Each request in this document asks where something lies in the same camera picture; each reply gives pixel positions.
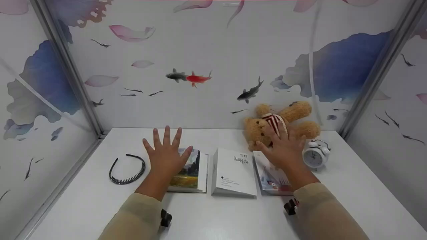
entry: teddy bear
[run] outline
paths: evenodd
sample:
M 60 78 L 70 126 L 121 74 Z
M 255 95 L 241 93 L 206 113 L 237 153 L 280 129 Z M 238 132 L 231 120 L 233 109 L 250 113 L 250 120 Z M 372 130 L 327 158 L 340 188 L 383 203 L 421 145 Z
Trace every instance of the teddy bear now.
M 278 125 L 279 122 L 282 122 L 286 126 L 285 132 L 287 134 L 290 123 L 310 115 L 311 106 L 305 101 L 293 102 L 289 107 L 286 107 L 277 114 L 273 114 L 268 105 L 260 104 L 256 107 L 256 113 L 258 118 L 247 117 L 244 119 L 245 137 L 250 151 L 260 150 L 256 145 L 257 141 L 262 142 L 266 146 L 272 144 L 270 137 L 264 132 L 266 126 L 272 126 L 276 134 L 280 136 Z M 320 134 L 320 126 L 313 121 L 304 121 L 293 128 L 297 137 L 305 135 L 307 139 L 312 139 Z

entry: book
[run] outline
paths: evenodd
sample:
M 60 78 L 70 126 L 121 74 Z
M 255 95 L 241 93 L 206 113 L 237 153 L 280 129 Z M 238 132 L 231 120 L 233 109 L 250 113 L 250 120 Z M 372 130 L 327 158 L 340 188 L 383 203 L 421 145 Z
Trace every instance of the book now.
M 218 148 L 213 156 L 214 194 L 257 196 L 252 154 Z
M 261 191 L 274 195 L 293 195 L 286 174 L 270 163 L 262 152 L 254 151 L 254 164 Z
M 178 150 L 180 155 L 182 155 L 184 151 L 185 148 L 180 148 Z M 209 156 L 207 154 L 193 149 L 185 166 L 177 175 L 172 177 L 167 191 L 206 193 L 208 159 Z

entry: white alarm clock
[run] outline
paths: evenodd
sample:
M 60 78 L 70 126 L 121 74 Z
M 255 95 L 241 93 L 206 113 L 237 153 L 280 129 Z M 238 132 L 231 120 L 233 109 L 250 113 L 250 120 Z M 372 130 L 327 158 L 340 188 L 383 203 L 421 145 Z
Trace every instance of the white alarm clock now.
M 302 159 L 304 163 L 311 168 L 318 169 L 325 165 L 328 161 L 330 154 L 330 148 L 327 143 L 326 147 L 320 146 L 316 141 L 322 140 L 312 140 L 308 143 L 308 148 L 302 152 Z

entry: red goldfish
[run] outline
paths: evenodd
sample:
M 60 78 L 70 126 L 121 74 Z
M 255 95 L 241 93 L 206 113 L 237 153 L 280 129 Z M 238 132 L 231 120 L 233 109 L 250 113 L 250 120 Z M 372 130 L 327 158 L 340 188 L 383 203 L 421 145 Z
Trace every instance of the red goldfish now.
M 191 82 L 191 86 L 196 87 L 196 83 L 204 83 L 205 81 L 211 79 L 211 73 L 212 71 L 210 71 L 209 76 L 208 77 L 204 77 L 204 76 L 196 76 L 194 75 L 194 71 L 191 72 L 190 76 L 187 76 L 187 81 Z

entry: book cover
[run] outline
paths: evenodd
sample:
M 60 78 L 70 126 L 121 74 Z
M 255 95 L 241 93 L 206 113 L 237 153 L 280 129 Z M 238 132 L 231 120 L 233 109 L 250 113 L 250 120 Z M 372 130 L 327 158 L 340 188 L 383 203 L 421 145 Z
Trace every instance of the book cover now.
M 180 155 L 182 155 L 184 151 L 185 148 L 180 148 L 178 150 Z M 193 149 L 185 166 L 177 175 L 172 177 L 170 186 L 197 189 L 199 180 L 199 165 L 200 151 Z

